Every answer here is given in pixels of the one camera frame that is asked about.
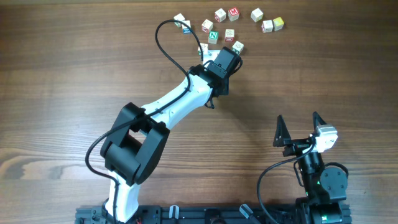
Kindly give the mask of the red letter U block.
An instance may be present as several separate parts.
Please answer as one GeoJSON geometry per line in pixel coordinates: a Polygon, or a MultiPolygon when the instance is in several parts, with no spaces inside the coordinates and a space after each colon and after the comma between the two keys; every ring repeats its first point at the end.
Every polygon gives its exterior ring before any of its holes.
{"type": "Polygon", "coordinates": [[[225,42],[233,42],[234,41],[234,29],[226,29],[224,34],[225,42]]]}

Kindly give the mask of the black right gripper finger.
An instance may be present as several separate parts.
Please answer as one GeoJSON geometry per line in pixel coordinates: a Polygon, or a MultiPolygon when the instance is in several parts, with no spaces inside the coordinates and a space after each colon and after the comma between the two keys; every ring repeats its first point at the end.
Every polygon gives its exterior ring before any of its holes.
{"type": "Polygon", "coordinates": [[[292,139],[290,137],[289,131],[286,127],[285,121],[282,115],[278,115],[277,117],[277,126],[273,141],[274,147],[284,147],[291,145],[292,139]]]}
{"type": "Polygon", "coordinates": [[[322,117],[314,111],[312,114],[313,117],[313,127],[316,128],[319,125],[326,125],[326,122],[322,119],[322,117]]]}

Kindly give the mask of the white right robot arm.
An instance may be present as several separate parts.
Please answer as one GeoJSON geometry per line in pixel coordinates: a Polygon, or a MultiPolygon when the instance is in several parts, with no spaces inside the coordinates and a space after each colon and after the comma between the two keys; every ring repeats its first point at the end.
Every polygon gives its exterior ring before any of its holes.
{"type": "Polygon", "coordinates": [[[351,223],[346,200],[348,169],[337,162],[325,163],[322,153],[331,149],[338,139],[334,126],[313,113],[314,132],[304,139],[292,139],[281,115],[273,145],[283,147],[283,156],[294,156],[294,171],[306,196],[295,203],[296,223],[351,223]]]}

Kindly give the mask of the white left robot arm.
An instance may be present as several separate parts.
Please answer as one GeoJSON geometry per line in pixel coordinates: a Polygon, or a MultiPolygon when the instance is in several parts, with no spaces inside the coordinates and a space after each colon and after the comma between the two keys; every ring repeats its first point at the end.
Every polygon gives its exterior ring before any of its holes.
{"type": "Polygon", "coordinates": [[[183,82],[144,106],[128,103],[113,124],[100,154],[118,191],[104,205],[110,223],[126,223],[137,212],[141,184],[158,165],[171,129],[214,97],[227,95],[229,78],[243,64],[239,53],[223,47],[215,58],[191,67],[183,82]]]}

